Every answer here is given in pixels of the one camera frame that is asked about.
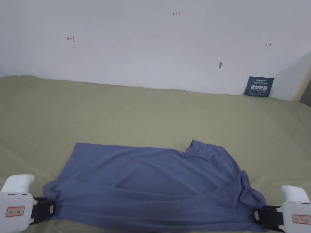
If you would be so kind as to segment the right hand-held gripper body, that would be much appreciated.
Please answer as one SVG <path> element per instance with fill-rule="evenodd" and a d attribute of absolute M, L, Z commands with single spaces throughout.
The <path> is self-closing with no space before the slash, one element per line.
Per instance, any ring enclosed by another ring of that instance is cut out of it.
<path fill-rule="evenodd" d="M 285 233 L 311 232 L 311 202 L 306 191 L 300 187 L 283 185 L 285 202 L 277 208 L 283 223 L 278 228 Z"/>

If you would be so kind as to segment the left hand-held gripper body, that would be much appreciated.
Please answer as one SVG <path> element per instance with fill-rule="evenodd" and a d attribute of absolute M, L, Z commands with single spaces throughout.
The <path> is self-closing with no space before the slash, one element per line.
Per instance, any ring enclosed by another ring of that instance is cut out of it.
<path fill-rule="evenodd" d="M 0 232 L 24 232 L 34 219 L 32 209 L 37 201 L 30 194 L 34 181 L 31 174 L 10 176 L 0 191 Z"/>

